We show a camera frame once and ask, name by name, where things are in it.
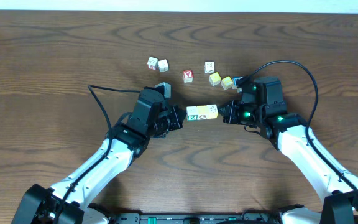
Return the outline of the red M letter block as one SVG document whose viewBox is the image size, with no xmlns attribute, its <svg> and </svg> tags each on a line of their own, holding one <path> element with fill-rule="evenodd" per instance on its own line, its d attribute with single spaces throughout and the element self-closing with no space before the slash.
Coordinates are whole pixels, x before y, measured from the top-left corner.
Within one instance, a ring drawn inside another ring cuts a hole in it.
<svg viewBox="0 0 358 224">
<path fill-rule="evenodd" d="M 198 109 L 196 106 L 187 106 L 186 113 L 188 121 L 196 121 L 198 119 Z"/>
</svg>

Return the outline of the green picture block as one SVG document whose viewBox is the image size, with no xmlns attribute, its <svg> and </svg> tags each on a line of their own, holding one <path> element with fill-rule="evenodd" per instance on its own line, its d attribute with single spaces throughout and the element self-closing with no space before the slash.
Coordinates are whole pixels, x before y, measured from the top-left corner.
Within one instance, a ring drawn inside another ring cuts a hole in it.
<svg viewBox="0 0 358 224">
<path fill-rule="evenodd" d="M 208 112 L 207 112 L 207 119 L 216 119 L 218 117 L 218 107 L 217 105 L 206 105 Z"/>
</svg>

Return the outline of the cream picture block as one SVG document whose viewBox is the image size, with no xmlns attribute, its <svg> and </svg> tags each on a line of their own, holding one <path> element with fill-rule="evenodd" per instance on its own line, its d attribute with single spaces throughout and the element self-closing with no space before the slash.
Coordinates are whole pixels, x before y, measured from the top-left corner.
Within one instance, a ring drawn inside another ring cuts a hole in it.
<svg viewBox="0 0 358 224">
<path fill-rule="evenodd" d="M 197 106 L 197 120 L 204 120 L 208 118 L 208 107 L 206 105 Z"/>
</svg>

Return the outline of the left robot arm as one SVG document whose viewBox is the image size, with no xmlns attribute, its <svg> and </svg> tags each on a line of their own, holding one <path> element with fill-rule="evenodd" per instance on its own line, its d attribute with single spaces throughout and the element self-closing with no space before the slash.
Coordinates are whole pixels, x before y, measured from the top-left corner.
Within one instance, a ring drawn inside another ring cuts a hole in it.
<svg viewBox="0 0 358 224">
<path fill-rule="evenodd" d="M 150 139 L 183 127 L 186 111 L 168 102 L 169 84 L 145 87 L 138 96 L 133 112 L 108 124 L 101 147 L 76 171 L 47 189 L 34 184 L 26 191 L 13 223 L 82 223 L 93 199 L 141 156 Z"/>
</svg>

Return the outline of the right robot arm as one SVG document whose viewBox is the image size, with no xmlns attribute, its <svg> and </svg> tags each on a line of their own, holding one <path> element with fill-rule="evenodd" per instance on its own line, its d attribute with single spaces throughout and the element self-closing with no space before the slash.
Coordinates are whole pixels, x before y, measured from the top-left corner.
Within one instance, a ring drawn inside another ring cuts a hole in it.
<svg viewBox="0 0 358 224">
<path fill-rule="evenodd" d="M 254 128 L 287 156 L 323 202 L 321 212 L 290 205 L 273 214 L 278 223 L 358 223 L 358 177 L 317 140 L 307 122 L 287 111 L 275 77 L 241 83 L 241 98 L 219 106 L 224 123 Z"/>
</svg>

